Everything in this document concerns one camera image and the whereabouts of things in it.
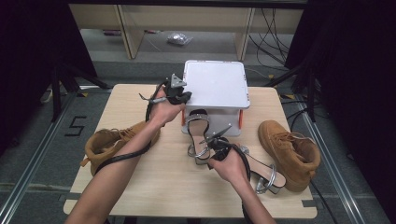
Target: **gray floor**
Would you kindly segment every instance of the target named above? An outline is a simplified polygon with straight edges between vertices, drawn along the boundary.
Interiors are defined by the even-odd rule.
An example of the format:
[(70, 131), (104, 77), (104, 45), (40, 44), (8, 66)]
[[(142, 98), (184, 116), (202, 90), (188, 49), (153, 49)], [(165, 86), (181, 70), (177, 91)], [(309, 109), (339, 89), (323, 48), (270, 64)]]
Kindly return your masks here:
[[(159, 32), (158, 34), (145, 35), (144, 41), (137, 57), (134, 60), (127, 58), (122, 39), (119, 36), (105, 36), (99, 30), (81, 31), (86, 46), (94, 62), (98, 76), (104, 82), (114, 85), (117, 83), (158, 83), (170, 74), (179, 74), (183, 70), (184, 62), (187, 60), (218, 60), (236, 61), (232, 34), (221, 33), (195, 33), (181, 32), (193, 37), (192, 41), (183, 47), (177, 47), (166, 43), (171, 32)], [(260, 43), (259, 35), (252, 35)], [(282, 42), (290, 45), (292, 35), (280, 35)], [(279, 51), (262, 45), (277, 55)], [(279, 77), (284, 71), (281, 64), (276, 60), (259, 53), (252, 42), (249, 42), (247, 56), (243, 61), (246, 67), (247, 83), (249, 86), (262, 86), (269, 81), (270, 76)], [(292, 94), (290, 85), (293, 77), (279, 84), (276, 89), (280, 94)], [(84, 80), (79, 80), (81, 85), (91, 85)], [(96, 128), (97, 122), (102, 114), (109, 92), (90, 92), (88, 96), (74, 96), (67, 94), (63, 96), (63, 102), (70, 100), (70, 106), (64, 110), (58, 127), (53, 128), (50, 123), (51, 101), (40, 106), (33, 114), (24, 132), (18, 136), (20, 144), (10, 147), (3, 157), (0, 158), (0, 202), (5, 204), (9, 199), (14, 185), (18, 183), (21, 176), (26, 172), (32, 173), (28, 180), (28, 187), (17, 201), (15, 211), (10, 223), (63, 223), (66, 214), (63, 212), (64, 198), (73, 184), (77, 174), (79, 162), (84, 156), (84, 145)], [(284, 104), (286, 116), (299, 111), (297, 104)], [(359, 168), (353, 160), (347, 157), (347, 148), (331, 118), (323, 106), (315, 109), (316, 125), (325, 142), (325, 146), (331, 152), (332, 160), (336, 164), (335, 169), (340, 171), (341, 179), (345, 182), (347, 190), (350, 191), (354, 202), (362, 216), (362, 223), (389, 223), (381, 206), (371, 192), (369, 186), (361, 175)], [(79, 129), (70, 128), (74, 125), (83, 126), (79, 136), (67, 136), (69, 133), (78, 133)], [(303, 117), (297, 118), (293, 130), (310, 136), (312, 133), (307, 128), (307, 121)], [(29, 163), (38, 148), (42, 146), (42, 140), (48, 135), (48, 129), (54, 130), (49, 143), (44, 146), (43, 159), (37, 162), (36, 170), (25, 170), (31, 167)], [(357, 223), (351, 217), (343, 201), (343, 195), (332, 181), (330, 170), (333, 169), (326, 162), (318, 168), (318, 174), (313, 182), (311, 190), (317, 203), (318, 216), (309, 220), (278, 219), (278, 223), (334, 223), (331, 213), (326, 209), (329, 205), (338, 223)], [(112, 223), (122, 223), (124, 217), (111, 217)], [(184, 218), (158, 218), (141, 217), (139, 223), (186, 223)], [(241, 219), (229, 220), (203, 220), (202, 223), (243, 223)]]

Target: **boot lace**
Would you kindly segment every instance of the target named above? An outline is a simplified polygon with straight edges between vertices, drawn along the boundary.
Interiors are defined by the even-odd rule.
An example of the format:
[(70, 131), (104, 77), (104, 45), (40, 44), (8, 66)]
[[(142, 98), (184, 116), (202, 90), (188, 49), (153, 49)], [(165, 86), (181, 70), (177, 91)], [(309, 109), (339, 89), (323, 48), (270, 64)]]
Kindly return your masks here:
[[(295, 139), (305, 138), (301, 133), (274, 133), (272, 134), (272, 139), (276, 141), (277, 144), (281, 145), (283, 142), (294, 142)], [(294, 147), (291, 148), (295, 156), (302, 162), (307, 162), (306, 158), (296, 152)]]
[(120, 134), (120, 138), (126, 142), (131, 140), (136, 135), (132, 127), (117, 131)]

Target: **white object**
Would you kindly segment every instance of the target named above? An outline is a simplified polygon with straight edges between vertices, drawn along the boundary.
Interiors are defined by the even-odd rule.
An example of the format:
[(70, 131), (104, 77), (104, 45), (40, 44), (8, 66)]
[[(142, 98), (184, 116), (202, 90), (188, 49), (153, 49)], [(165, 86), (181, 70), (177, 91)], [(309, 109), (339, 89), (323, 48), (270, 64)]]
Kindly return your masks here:
[[(183, 81), (187, 83), (184, 91), (192, 93), (183, 120), (192, 110), (204, 109), (210, 122), (207, 136), (224, 130), (229, 124), (233, 127), (225, 136), (238, 136), (241, 133), (242, 111), (250, 107), (242, 63), (186, 61)], [(189, 133), (187, 124), (183, 125), (182, 132)]]

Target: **black curtain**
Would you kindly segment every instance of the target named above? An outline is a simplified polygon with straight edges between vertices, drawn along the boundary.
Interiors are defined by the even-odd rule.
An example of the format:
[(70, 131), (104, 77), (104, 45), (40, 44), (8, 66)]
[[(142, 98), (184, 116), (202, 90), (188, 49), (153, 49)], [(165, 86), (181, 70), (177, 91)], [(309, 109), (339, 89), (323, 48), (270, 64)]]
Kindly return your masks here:
[(92, 77), (96, 72), (66, 2), (6, 0), (0, 21), (1, 155), (40, 105), (55, 66), (69, 63)]

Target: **sandal strap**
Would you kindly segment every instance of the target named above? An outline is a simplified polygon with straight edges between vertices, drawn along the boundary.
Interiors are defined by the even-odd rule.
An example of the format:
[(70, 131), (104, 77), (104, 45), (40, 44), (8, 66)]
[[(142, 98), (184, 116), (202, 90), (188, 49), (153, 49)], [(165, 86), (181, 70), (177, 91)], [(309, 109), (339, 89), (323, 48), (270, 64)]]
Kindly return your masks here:
[(201, 157), (201, 156), (203, 156), (206, 152), (208, 152), (209, 150), (210, 150), (209, 147), (205, 147), (204, 150), (202, 150), (200, 153), (196, 154), (196, 153), (195, 153), (195, 146), (194, 146), (193, 144), (191, 144), (191, 145), (189, 146), (189, 148), (187, 149), (187, 154), (188, 154), (190, 157)]
[(256, 193), (258, 194), (263, 194), (265, 191), (267, 191), (269, 188), (271, 188), (274, 184), (274, 181), (276, 179), (276, 167), (271, 164), (270, 167), (272, 168), (272, 173), (271, 173), (271, 178), (268, 180), (260, 177), (259, 182), (257, 183), (256, 186)]
[(186, 117), (186, 123), (195, 120), (195, 119), (204, 119), (209, 122), (209, 116), (206, 114), (193, 114)]

